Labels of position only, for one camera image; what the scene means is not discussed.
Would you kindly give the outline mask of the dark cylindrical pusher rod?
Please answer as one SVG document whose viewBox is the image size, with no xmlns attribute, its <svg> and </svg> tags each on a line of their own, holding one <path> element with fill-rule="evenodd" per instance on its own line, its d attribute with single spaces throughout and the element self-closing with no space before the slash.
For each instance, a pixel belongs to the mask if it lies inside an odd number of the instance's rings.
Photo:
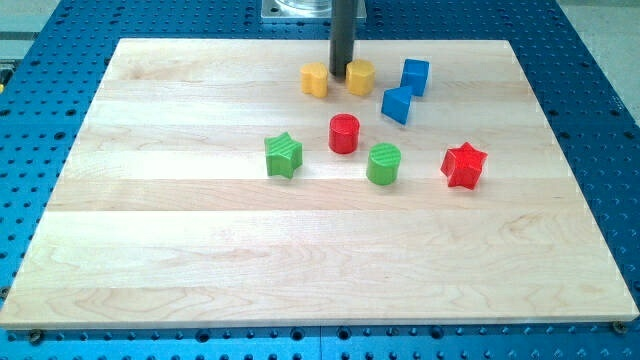
<svg viewBox="0 0 640 360">
<path fill-rule="evenodd" d="M 329 71 L 336 78 L 346 76 L 346 67 L 353 59 L 357 9 L 357 0 L 331 2 Z"/>
</svg>

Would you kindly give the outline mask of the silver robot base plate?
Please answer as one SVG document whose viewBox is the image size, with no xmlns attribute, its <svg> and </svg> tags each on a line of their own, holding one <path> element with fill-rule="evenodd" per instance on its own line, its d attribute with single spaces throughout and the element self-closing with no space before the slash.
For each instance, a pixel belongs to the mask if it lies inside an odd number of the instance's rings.
<svg viewBox="0 0 640 360">
<path fill-rule="evenodd" d="M 329 22 L 339 0 L 260 0 L 260 14 L 269 23 Z"/>
</svg>

